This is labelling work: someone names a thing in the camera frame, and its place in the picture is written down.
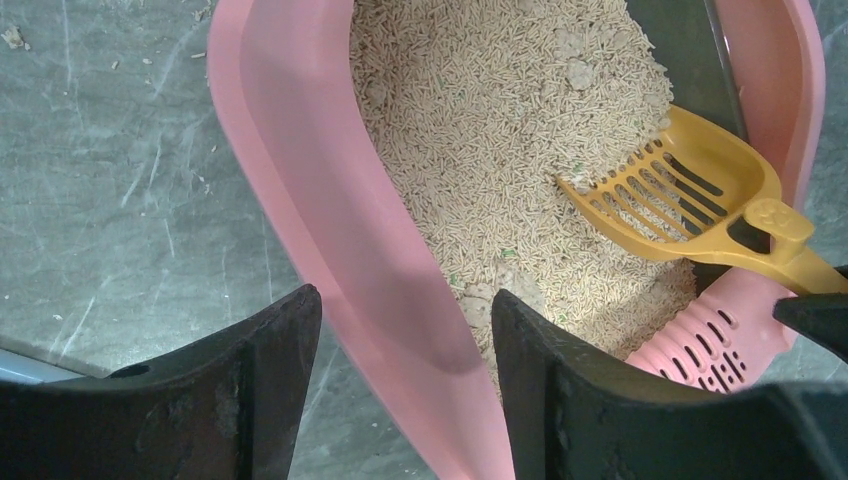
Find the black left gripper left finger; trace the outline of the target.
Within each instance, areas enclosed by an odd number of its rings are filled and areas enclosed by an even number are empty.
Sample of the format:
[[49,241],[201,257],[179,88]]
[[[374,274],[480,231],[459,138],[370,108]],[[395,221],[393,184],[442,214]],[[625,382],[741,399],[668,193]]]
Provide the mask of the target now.
[[285,479],[322,321],[304,285],[105,378],[1,386],[5,479]]

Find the pink cat litter box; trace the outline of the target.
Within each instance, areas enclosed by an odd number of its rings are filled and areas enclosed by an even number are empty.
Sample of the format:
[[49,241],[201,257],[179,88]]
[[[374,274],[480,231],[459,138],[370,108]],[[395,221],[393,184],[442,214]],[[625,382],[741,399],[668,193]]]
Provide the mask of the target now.
[[367,132],[358,1],[221,1],[209,82],[232,149],[372,391],[442,479],[515,475],[490,370]]

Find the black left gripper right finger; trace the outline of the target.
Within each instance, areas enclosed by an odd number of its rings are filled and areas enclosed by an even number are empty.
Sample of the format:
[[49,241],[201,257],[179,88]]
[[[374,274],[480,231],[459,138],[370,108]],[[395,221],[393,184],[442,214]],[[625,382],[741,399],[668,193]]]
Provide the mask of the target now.
[[651,375],[553,325],[511,292],[492,326],[519,479],[843,479],[847,387],[722,395]]

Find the yellow litter scoop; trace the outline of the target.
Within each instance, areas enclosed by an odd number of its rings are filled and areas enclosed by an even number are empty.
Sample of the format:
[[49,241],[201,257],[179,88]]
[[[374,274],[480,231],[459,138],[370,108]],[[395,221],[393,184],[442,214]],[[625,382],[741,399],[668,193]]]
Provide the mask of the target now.
[[758,152],[678,106],[669,120],[586,191],[556,180],[591,225],[648,260],[744,268],[798,295],[846,292],[846,278],[808,247],[812,223],[782,201]]

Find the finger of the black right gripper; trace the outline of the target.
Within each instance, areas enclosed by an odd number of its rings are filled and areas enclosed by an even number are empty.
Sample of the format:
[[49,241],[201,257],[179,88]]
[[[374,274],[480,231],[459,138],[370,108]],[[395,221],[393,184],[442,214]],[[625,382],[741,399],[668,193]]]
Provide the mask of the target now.
[[773,317],[847,362],[847,294],[809,294],[776,302]]

